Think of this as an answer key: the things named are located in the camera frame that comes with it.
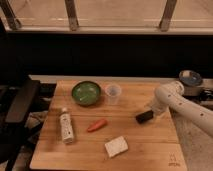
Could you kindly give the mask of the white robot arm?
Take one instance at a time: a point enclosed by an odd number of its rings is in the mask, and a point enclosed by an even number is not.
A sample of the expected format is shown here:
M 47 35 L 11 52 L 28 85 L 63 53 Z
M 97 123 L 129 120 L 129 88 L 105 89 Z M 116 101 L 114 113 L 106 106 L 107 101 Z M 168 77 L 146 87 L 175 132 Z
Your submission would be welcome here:
M 157 116 L 167 108 L 172 108 L 213 137 L 213 111 L 184 98 L 184 91 L 184 86 L 179 81 L 161 84 L 154 89 L 149 108 Z

